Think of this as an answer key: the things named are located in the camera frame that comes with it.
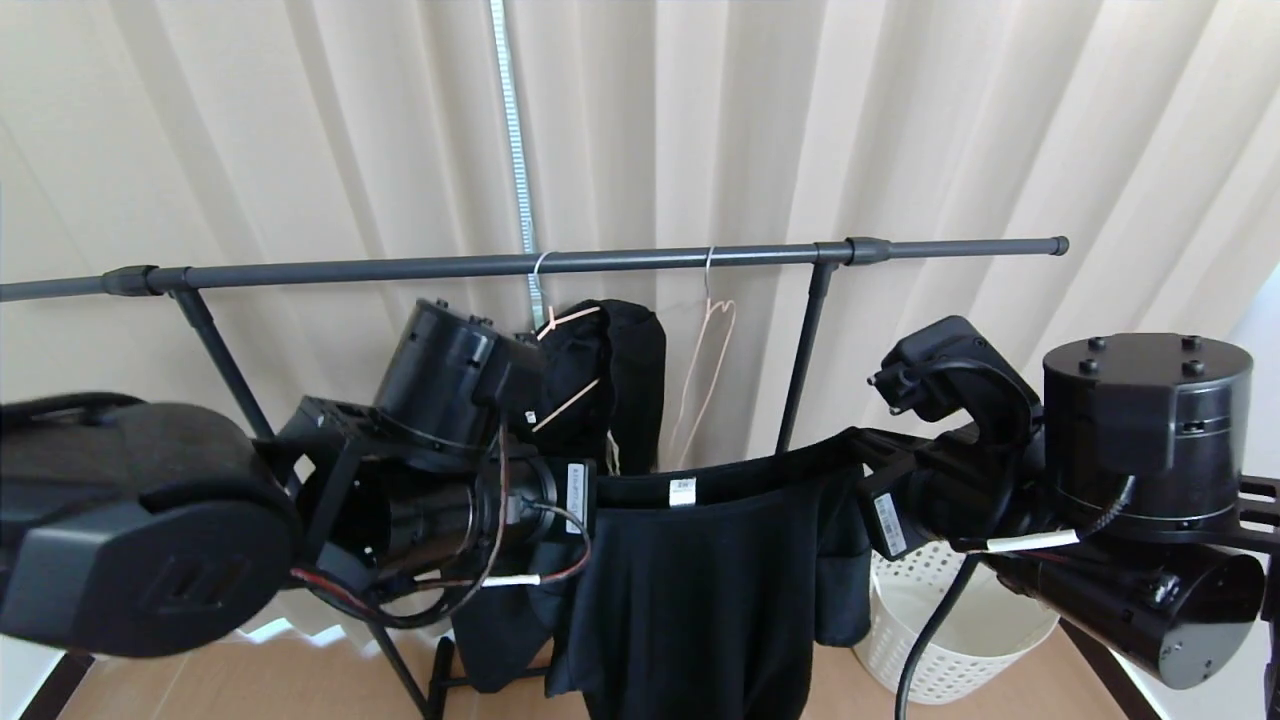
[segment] floor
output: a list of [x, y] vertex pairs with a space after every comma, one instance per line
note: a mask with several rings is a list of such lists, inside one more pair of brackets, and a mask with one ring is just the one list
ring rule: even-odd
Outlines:
[[[424, 679], [431, 651], [403, 642], [410, 667]], [[892, 694], [863, 670], [854, 653], [815, 648], [805, 720], [890, 719]], [[911, 720], [1125, 720], [1075, 646], [1055, 634], [991, 684], [952, 705], [913, 706]], [[106, 660], [90, 670], [61, 720], [212, 720], [233, 717], [404, 719], [412, 703], [380, 656], [365, 657], [349, 642], [316, 648], [301, 638], [264, 644], [218, 643], [164, 660]], [[447, 720], [586, 719], [579, 696], [543, 697], [541, 680], [520, 680], [503, 692], [449, 693]]]

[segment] perforated basket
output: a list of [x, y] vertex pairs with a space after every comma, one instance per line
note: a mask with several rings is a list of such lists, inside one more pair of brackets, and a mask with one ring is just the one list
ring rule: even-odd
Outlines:
[[[882, 685], [897, 689], [906, 653], [960, 570], [963, 555], [929, 543], [897, 562], [872, 562], [872, 632], [854, 652]], [[960, 700], [1044, 642], [1057, 614], [1014, 594], [979, 566], [911, 679], [911, 702]]]

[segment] barcode label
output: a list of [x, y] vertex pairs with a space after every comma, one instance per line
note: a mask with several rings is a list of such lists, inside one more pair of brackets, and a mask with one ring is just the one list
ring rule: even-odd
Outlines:
[[906, 538], [902, 537], [902, 525], [897, 521], [897, 509], [893, 507], [893, 496], [884, 493], [876, 498], [876, 516], [881, 521], [881, 532], [888, 544], [890, 555], [899, 555], [906, 550]]
[[698, 502], [698, 478], [684, 478], [671, 480], [667, 491], [667, 505], [680, 507], [681, 505], [694, 505]]
[[[570, 462], [567, 488], [568, 497], [564, 498], [564, 510], [572, 512], [582, 521], [582, 525], [586, 525], [586, 465]], [[582, 530], [568, 520], [564, 520], [564, 532], [573, 536], [582, 534]]]

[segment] beige curtain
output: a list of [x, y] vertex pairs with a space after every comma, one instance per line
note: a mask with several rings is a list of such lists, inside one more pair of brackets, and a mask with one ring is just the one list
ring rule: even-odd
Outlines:
[[[1066, 234], [1065, 258], [893, 261], [832, 283], [795, 445], [891, 420], [863, 383], [965, 314], [1038, 383], [1056, 343], [1224, 336], [1280, 260], [1280, 3], [507, 4], [541, 250]], [[0, 275], [518, 252], [489, 8], [0, 6]], [[700, 270], [544, 278], [667, 328], [667, 428]], [[736, 325], [687, 465], [772, 451], [808, 268], [716, 269]], [[415, 297], [506, 329], [524, 278], [206, 293], [273, 423], [365, 402]], [[686, 415], [705, 396], [708, 328]], [[239, 419], [163, 299], [0, 309], [0, 392], [113, 388]], [[664, 465], [673, 461], [664, 456]], [[303, 632], [334, 615], [284, 597]], [[365, 642], [367, 635], [356, 635]]]

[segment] hanger hook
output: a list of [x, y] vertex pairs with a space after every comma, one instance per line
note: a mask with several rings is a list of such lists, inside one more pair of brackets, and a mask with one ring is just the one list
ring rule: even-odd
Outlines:
[[707, 266], [703, 268], [703, 286], [707, 288], [707, 300], [712, 299], [712, 254], [716, 252], [716, 246], [707, 249]]
[[554, 252], [554, 250], [548, 250], [547, 252], [539, 255], [538, 260], [534, 261], [534, 287], [538, 288], [538, 295], [543, 295], [543, 278], [538, 274], [538, 270], [543, 266], [543, 260], [545, 260], [552, 252]]

